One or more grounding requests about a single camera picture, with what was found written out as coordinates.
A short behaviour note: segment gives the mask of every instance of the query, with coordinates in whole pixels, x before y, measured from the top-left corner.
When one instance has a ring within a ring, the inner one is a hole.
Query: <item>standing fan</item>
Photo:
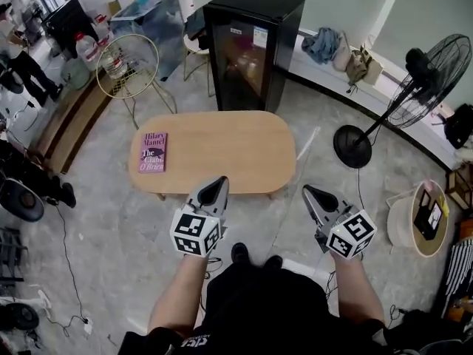
[[[370,135],[384,120],[399,129],[415,124],[431,112],[455,87],[472,59],[468,37],[453,34],[436,44],[427,54],[411,49],[406,55],[408,76],[399,84],[387,111],[366,131],[345,125],[333,137],[340,160],[353,169],[370,162]]]

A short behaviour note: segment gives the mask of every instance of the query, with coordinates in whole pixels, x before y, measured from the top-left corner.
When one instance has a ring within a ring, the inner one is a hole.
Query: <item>fan pole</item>
[[[383,121],[386,120],[391,113],[393,113],[399,106],[403,103],[403,101],[409,96],[409,94],[414,90],[414,83],[411,83],[411,85],[408,85],[401,93],[399,93],[399,96],[392,102],[391,106],[387,109],[384,114],[376,120],[376,122],[371,125],[371,127],[364,132],[360,138],[358,138],[355,142],[353,142],[353,146],[357,147],[360,145],[361,142],[365,141],[368,138],[368,135],[370,135],[372,132],[376,130],[376,128],[380,125],[382,125]]]

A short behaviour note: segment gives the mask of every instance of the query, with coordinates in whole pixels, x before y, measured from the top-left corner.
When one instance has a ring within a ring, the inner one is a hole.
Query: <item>backpack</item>
[[[360,50],[352,51],[352,56],[347,64],[348,84],[350,85],[347,93],[352,94],[354,88],[358,89],[356,83],[368,73],[371,60],[372,56],[363,47],[360,47]]]

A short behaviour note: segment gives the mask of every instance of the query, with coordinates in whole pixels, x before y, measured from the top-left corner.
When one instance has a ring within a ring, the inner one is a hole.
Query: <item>fridge label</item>
[[[256,46],[262,47],[263,49],[265,49],[267,40],[268,40],[268,29],[263,29],[262,27],[254,27],[253,43]]]

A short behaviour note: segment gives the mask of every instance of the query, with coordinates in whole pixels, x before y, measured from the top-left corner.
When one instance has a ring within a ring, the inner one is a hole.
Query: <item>pink book cover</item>
[[[164,172],[167,137],[167,133],[143,134],[139,168],[141,174]]]

